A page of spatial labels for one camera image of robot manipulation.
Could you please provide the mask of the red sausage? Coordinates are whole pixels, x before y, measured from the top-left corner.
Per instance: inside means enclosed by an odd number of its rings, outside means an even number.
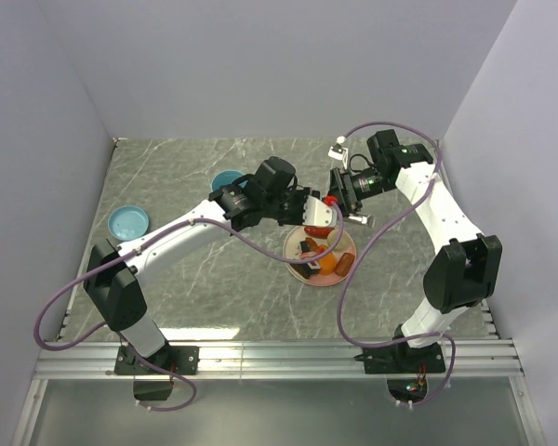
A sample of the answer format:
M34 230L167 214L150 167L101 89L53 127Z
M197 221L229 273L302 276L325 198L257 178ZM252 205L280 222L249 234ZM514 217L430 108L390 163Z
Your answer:
M333 227L315 227L315 226L305 226L304 232L317 239L326 239L328 235L334 230Z

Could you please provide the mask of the steel serving tongs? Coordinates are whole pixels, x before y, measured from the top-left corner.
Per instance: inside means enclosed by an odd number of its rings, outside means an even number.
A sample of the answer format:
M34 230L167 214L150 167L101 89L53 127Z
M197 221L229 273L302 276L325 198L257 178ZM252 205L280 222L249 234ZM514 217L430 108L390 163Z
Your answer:
M374 216L365 215L360 213L351 213L344 218L349 224L364 226L367 228L374 228L376 226L376 219Z

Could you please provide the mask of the beige round dumpling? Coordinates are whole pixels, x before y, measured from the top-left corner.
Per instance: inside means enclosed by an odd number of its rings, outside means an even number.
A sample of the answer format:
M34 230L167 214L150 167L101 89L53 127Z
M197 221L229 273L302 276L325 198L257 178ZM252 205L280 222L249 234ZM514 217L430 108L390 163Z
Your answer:
M343 231L341 236L339 236L339 231L337 229L333 229L328 233L326 243L328 246L334 245L335 251L345 251L351 245L347 232Z

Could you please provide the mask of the light blue cylindrical container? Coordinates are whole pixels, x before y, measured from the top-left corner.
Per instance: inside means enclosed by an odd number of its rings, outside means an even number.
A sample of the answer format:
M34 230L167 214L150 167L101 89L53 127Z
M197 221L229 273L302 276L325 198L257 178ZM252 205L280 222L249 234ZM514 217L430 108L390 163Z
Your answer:
M211 181L211 189L215 191L223 186L230 185L236 179L242 177L243 175L244 173L238 170L224 170L222 172L219 172L213 177Z

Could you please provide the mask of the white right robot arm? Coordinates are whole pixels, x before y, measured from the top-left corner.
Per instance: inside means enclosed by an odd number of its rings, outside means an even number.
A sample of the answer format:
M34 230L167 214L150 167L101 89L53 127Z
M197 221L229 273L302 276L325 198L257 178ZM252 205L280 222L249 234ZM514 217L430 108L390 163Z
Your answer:
M458 206L440 175L433 140L405 145L394 130L378 131L366 142L369 154L362 170L351 169L345 141L338 138L329 151L343 162L331 170L328 189L343 215L352 217L365 199L398 190L410 207L379 234L416 214L432 241L434 259L424 274L424 297L417 309L393 340L356 344L362 350L360 360L376 363L383 373L416 372L438 358L436 349L448 326L494 293L502 244L497 236L484 235Z

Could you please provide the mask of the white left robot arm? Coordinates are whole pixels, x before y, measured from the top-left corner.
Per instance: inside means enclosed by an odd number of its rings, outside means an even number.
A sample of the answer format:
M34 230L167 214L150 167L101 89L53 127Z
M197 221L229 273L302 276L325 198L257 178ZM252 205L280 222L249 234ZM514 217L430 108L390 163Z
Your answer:
M192 210L129 243L93 246L83 287L107 326L120 334L149 374L175 369L175 355L149 316L143 289L155 276L224 235L257 226L264 218L279 225L312 223L321 194L300 187L296 170L272 156L256 173L214 189Z

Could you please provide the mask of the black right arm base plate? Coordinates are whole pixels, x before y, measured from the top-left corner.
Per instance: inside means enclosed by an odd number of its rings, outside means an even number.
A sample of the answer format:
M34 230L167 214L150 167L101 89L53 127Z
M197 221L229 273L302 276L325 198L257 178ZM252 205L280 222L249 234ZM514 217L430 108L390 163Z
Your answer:
M441 374L445 361L439 344L411 348L407 343L386 348L363 348L354 357L364 365L365 374Z

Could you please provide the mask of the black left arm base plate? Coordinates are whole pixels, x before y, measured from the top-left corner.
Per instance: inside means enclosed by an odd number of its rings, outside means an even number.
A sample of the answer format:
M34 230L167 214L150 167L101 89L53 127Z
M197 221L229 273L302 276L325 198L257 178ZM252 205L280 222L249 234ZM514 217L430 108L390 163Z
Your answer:
M148 357L147 361L176 374L195 375L198 369L199 347L164 346L160 351ZM146 375L157 374L157 371L143 364L132 347L122 345L118 348L113 373L115 375Z

